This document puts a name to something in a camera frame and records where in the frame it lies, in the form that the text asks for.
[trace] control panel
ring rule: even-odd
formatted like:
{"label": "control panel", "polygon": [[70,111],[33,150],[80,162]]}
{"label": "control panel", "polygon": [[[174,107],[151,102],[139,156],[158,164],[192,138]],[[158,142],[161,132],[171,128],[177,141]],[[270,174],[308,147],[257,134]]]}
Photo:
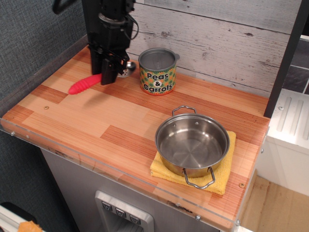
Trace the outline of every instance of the control panel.
{"label": "control panel", "polygon": [[150,214],[99,190],[95,200],[106,231],[122,232],[128,228],[131,232],[155,231]]}

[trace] black frame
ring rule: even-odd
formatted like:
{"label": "black frame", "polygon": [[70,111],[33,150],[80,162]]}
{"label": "black frame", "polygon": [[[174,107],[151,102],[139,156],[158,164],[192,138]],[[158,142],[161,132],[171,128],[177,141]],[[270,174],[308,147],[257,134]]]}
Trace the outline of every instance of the black frame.
{"label": "black frame", "polygon": [[274,86],[269,96],[268,104],[264,112],[265,117],[271,118],[275,110],[276,103],[281,93],[281,89],[282,89],[285,77],[289,71],[290,64],[293,59],[293,55],[297,48],[299,38],[303,32],[308,16],[309,16],[309,0],[302,0],[293,29],[292,29],[289,42],[284,52],[284,56],[283,56]]}

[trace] can lid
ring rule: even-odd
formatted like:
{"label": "can lid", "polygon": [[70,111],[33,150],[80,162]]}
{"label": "can lid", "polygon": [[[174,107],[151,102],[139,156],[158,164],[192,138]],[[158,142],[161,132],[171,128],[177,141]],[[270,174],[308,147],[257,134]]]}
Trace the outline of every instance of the can lid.
{"label": "can lid", "polygon": [[148,70],[158,71],[173,67],[180,56],[165,48],[151,48],[139,56],[140,65]]}

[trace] can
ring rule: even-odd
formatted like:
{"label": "can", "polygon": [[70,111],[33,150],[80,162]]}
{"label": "can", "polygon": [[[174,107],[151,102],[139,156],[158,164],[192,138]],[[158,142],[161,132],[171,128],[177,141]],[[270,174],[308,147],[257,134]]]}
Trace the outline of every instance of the can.
{"label": "can", "polygon": [[178,54],[165,48],[151,48],[139,56],[140,87],[151,95],[165,95],[173,91],[176,84],[176,62]]}

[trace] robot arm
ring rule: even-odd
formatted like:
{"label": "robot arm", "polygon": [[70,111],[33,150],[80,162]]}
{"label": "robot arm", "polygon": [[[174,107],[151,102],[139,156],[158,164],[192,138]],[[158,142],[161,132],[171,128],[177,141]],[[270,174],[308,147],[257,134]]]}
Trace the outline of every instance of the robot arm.
{"label": "robot arm", "polygon": [[[133,38],[133,24],[137,22],[129,15],[134,11],[135,0],[82,0],[92,74],[102,74],[101,84],[115,82],[118,74],[123,74]],[[53,10],[60,13],[60,0],[55,0]]]}

